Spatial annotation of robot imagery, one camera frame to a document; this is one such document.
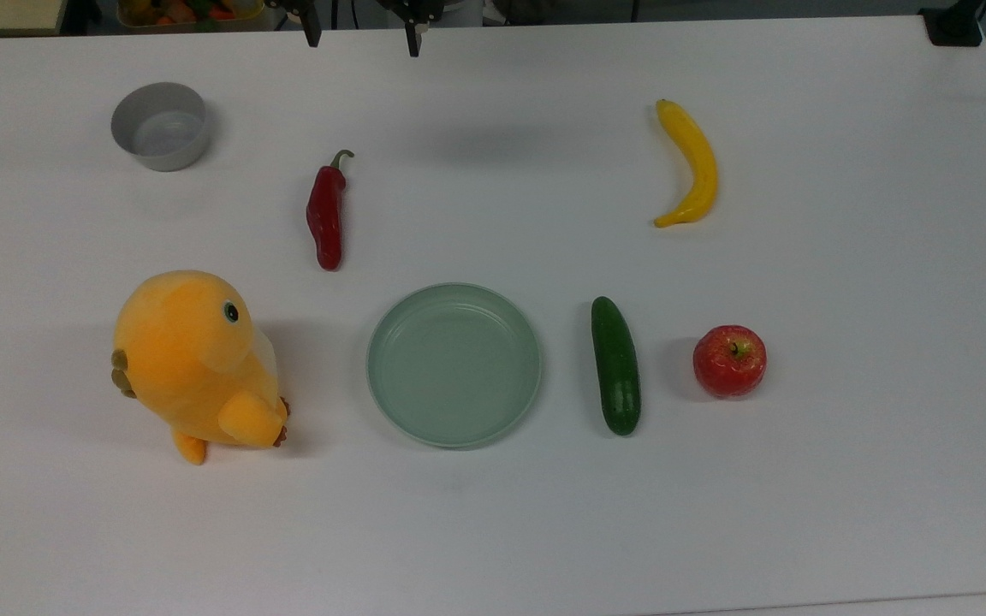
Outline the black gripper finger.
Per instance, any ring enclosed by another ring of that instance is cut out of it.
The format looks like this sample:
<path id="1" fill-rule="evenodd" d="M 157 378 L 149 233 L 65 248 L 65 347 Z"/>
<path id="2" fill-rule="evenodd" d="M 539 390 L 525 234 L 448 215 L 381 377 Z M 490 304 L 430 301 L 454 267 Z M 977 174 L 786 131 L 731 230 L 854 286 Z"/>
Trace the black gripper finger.
<path id="1" fill-rule="evenodd" d="M 383 10 L 398 17 L 406 30 L 408 55 L 419 57 L 422 36 L 428 31 L 431 23 L 438 22 L 443 16 L 442 0 L 412 0 L 392 1 L 379 0 Z"/>
<path id="2" fill-rule="evenodd" d="M 312 0 L 269 0 L 266 7 L 271 10 L 282 11 L 283 21 L 297 22 L 301 27 L 306 38 L 306 43 L 317 48 L 322 36 L 322 25 L 318 19 L 316 3 Z"/>

